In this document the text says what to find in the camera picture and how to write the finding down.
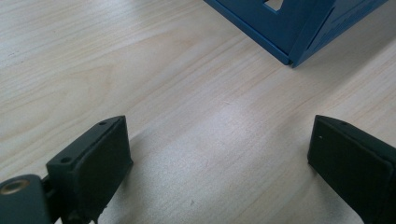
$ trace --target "black plastic part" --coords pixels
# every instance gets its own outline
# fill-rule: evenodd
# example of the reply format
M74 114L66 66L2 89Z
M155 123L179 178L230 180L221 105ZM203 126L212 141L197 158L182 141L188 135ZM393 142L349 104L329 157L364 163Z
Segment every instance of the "black plastic part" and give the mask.
M365 223L396 223L396 148L316 116L308 162Z
M47 163L63 223L97 221L133 165L125 117L106 119Z
M39 176L21 175L0 184L0 223L52 223Z

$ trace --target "light wood tabletop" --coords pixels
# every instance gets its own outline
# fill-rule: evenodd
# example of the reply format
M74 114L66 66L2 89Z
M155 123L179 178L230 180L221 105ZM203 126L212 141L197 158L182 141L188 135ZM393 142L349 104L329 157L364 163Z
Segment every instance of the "light wood tabletop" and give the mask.
M201 0L3 0L0 182L125 115L100 223L362 223L306 154L316 114L396 147L395 8L290 68Z

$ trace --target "blue plastic container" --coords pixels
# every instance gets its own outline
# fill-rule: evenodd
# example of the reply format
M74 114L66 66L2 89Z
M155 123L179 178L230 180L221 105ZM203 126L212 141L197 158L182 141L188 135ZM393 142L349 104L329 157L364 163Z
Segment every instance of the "blue plastic container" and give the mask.
M295 67L387 0L284 0L280 10L263 0L205 1Z

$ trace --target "wooden table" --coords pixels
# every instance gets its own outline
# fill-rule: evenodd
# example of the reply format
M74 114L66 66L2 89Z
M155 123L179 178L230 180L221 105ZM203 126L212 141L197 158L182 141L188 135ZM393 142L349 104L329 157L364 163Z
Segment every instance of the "wooden table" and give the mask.
M394 8L291 69L203 1L1 1L0 181L125 115L101 223L361 223L306 153L316 114L396 146Z

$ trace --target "blue basket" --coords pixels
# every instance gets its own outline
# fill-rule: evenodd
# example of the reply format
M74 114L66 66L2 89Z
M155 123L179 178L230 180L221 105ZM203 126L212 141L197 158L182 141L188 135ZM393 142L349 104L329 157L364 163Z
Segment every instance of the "blue basket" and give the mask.
M283 64L299 65L387 0L205 0Z

